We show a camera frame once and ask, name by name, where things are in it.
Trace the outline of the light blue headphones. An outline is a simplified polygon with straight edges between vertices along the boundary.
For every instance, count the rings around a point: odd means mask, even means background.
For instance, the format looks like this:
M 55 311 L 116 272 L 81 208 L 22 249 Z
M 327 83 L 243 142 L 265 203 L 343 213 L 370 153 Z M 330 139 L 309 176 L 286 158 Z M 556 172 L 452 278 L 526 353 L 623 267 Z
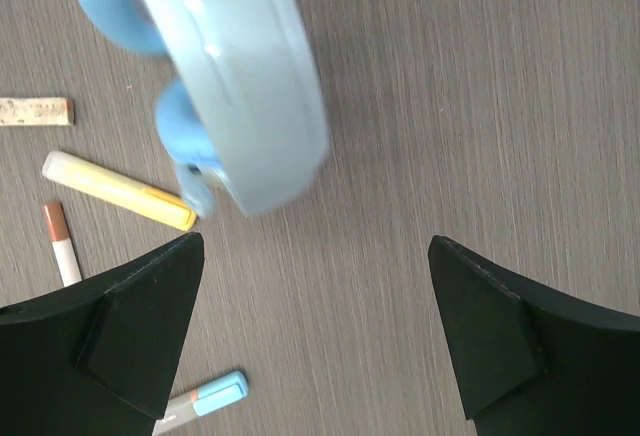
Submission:
M 155 109 L 181 195 L 198 215 L 226 191 L 247 216 L 303 194 L 330 149 L 296 0 L 78 0 L 112 43 L 170 59 Z

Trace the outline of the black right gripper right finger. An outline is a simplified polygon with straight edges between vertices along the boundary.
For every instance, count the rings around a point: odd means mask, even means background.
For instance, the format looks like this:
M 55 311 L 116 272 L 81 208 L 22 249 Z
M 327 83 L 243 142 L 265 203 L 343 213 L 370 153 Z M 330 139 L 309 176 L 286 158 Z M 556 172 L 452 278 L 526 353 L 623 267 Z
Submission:
M 636 435 L 639 319 L 442 236 L 428 261 L 466 419 L 479 435 Z

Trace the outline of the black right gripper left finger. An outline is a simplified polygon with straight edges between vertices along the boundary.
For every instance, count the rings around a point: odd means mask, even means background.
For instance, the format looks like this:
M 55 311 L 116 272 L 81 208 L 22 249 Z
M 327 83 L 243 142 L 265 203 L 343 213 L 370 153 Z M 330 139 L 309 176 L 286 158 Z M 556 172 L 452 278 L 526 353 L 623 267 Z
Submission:
M 149 435 L 162 419 L 203 275 L 182 235 L 1 310 L 4 435 Z

